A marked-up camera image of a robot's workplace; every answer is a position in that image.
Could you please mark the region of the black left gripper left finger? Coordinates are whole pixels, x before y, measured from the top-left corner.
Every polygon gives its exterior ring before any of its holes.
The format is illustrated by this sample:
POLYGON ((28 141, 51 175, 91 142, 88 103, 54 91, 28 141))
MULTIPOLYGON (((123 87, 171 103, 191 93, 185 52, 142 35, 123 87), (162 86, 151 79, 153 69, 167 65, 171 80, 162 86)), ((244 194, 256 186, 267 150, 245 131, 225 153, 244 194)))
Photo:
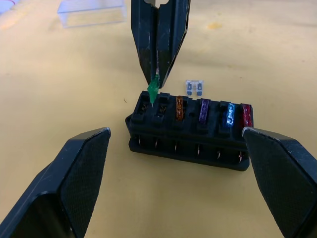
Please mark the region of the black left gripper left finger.
POLYGON ((69 139, 0 225, 2 238, 83 238, 99 195, 111 131, 69 139))

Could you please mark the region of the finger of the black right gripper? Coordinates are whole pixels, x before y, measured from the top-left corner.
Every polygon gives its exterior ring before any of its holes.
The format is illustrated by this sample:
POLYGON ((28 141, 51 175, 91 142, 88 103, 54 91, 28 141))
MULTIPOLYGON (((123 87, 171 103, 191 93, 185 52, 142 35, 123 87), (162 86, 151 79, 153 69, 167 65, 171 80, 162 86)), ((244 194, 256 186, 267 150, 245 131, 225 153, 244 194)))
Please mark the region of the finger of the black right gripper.
POLYGON ((172 70, 187 33, 189 0, 170 0, 158 8, 157 71, 162 88, 172 70))
POLYGON ((131 1, 131 31, 141 70, 148 84, 157 71, 158 9, 143 0, 131 1))

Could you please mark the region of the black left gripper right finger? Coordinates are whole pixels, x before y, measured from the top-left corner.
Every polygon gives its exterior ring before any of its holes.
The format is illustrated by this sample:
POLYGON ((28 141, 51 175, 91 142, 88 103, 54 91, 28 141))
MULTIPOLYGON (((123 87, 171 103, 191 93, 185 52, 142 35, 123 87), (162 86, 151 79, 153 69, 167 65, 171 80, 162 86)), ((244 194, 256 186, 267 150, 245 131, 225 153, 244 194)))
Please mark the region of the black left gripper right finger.
POLYGON ((317 236, 317 160, 291 137, 245 127, 260 192, 285 238, 317 236))

